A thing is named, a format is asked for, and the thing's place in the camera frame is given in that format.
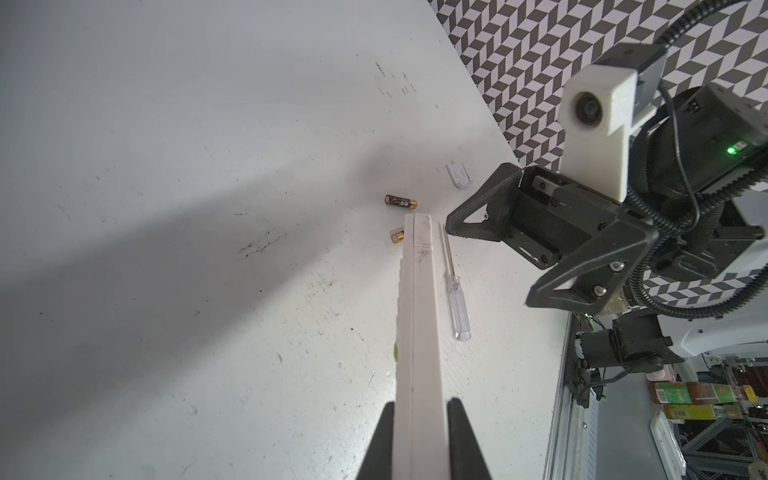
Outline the white remote with green buttons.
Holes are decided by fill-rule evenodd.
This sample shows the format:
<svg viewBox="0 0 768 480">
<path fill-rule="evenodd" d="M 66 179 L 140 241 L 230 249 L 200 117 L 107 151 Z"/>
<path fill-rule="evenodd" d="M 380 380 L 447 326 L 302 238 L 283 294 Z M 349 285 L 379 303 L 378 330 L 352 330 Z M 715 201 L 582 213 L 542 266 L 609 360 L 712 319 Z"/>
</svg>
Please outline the white remote with green buttons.
<svg viewBox="0 0 768 480">
<path fill-rule="evenodd" d="M 432 221 L 408 214 L 398 285 L 394 479 L 448 479 L 446 402 L 440 365 Z"/>
</svg>

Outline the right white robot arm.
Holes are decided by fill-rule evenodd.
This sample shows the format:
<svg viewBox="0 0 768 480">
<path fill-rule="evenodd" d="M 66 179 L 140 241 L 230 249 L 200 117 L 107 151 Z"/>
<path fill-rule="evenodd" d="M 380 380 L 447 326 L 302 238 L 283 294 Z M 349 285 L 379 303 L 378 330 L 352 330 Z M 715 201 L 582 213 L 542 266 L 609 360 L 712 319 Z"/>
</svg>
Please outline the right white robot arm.
<svg viewBox="0 0 768 480">
<path fill-rule="evenodd" d="M 575 180 L 505 163 L 447 218 L 449 234 L 503 242 L 540 268 L 526 303 L 599 314 L 621 290 L 638 310 L 602 344 L 628 361 L 663 343 L 682 358 L 763 340 L 767 292 L 760 270 L 731 297 L 677 307 L 654 298 L 647 272 L 693 282 L 716 277 L 764 237 L 735 199 L 767 176 L 767 140 L 751 108 L 710 84 L 666 97 L 630 148 L 623 201 Z"/>
</svg>

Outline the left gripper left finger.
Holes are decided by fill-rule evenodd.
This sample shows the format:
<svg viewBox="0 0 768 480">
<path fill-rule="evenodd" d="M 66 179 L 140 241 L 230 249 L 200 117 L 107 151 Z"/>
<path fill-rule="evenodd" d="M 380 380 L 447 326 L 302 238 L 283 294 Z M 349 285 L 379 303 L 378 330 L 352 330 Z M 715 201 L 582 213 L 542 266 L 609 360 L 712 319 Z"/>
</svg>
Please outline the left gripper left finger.
<svg viewBox="0 0 768 480">
<path fill-rule="evenodd" d="M 359 468 L 357 480 L 391 480 L 395 402 L 384 405 Z"/>
</svg>

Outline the clear handle screwdriver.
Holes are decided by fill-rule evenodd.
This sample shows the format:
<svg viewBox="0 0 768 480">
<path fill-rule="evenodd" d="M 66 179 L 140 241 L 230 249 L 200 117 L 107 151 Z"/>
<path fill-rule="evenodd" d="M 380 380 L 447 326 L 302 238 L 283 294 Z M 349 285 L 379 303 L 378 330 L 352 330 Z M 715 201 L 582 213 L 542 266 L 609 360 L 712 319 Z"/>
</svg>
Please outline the clear handle screwdriver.
<svg viewBox="0 0 768 480">
<path fill-rule="evenodd" d="M 454 337 L 461 342 L 471 339 L 471 328 L 468 317 L 466 299 L 462 289 L 460 277 L 455 272 L 453 255 L 450 247 L 449 236 L 445 225 L 438 224 L 441 233 L 441 239 L 444 247 L 447 264 L 447 294 L 449 309 L 452 319 Z"/>
</svg>

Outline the black gold AAA battery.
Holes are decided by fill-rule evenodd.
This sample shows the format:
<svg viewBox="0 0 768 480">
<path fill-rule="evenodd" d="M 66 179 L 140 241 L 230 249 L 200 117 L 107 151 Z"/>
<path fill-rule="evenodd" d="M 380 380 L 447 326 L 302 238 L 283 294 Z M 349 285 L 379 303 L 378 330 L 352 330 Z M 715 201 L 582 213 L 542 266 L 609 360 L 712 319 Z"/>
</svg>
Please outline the black gold AAA battery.
<svg viewBox="0 0 768 480">
<path fill-rule="evenodd" d="M 399 208 L 405 208 L 405 209 L 416 209 L 418 207 L 418 202 L 413 199 L 394 196 L 394 195 L 386 195 L 384 197 L 385 204 L 388 206 L 394 206 Z"/>
<path fill-rule="evenodd" d="M 390 232 L 390 239 L 394 244 L 400 243 L 405 237 L 404 227 L 398 227 Z"/>
</svg>

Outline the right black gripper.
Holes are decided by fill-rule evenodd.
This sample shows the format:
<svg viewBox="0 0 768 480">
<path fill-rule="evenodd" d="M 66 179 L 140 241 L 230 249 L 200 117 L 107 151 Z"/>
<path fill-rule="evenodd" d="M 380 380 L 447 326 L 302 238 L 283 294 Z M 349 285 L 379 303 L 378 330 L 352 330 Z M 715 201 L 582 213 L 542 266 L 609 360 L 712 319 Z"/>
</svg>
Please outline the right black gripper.
<svg viewBox="0 0 768 480">
<path fill-rule="evenodd" d="M 525 304 L 595 315 L 650 251 L 659 232 L 620 206 L 539 166 L 501 164 L 446 218 L 447 234 L 504 241 L 537 268 L 556 265 Z"/>
</svg>

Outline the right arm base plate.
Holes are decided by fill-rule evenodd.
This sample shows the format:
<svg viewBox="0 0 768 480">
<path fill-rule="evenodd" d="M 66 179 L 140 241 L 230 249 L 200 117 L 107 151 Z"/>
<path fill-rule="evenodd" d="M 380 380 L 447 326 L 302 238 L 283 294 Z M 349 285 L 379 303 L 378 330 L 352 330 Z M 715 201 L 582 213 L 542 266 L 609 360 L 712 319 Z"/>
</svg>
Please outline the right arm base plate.
<svg viewBox="0 0 768 480">
<path fill-rule="evenodd" d="M 577 405 L 587 409 L 601 399 L 603 388 L 629 374 L 654 373 L 684 358 L 672 351 L 673 341 L 662 333 L 658 317 L 636 310 L 612 321 L 609 328 L 588 330 L 591 317 L 576 315 L 565 356 L 564 383 Z"/>
</svg>

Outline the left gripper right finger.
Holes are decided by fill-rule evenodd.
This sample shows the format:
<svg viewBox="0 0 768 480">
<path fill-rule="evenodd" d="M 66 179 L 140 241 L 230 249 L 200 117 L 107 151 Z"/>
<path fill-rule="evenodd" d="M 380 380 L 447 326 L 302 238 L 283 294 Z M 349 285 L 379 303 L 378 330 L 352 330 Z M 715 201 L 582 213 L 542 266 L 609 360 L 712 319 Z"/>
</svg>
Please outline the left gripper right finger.
<svg viewBox="0 0 768 480">
<path fill-rule="evenodd" d="M 491 480 L 481 448 L 462 401 L 447 403 L 449 458 L 452 480 Z"/>
</svg>

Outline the white battery cover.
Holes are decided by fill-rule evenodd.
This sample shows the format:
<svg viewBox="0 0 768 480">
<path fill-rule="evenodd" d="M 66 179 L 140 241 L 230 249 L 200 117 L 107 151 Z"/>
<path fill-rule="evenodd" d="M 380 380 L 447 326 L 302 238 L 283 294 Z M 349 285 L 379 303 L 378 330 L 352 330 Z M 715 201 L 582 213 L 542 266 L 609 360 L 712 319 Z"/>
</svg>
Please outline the white battery cover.
<svg viewBox="0 0 768 480">
<path fill-rule="evenodd" d="M 453 185 L 457 189 L 467 189 L 473 185 L 473 179 L 463 163 L 447 163 L 446 170 Z"/>
</svg>

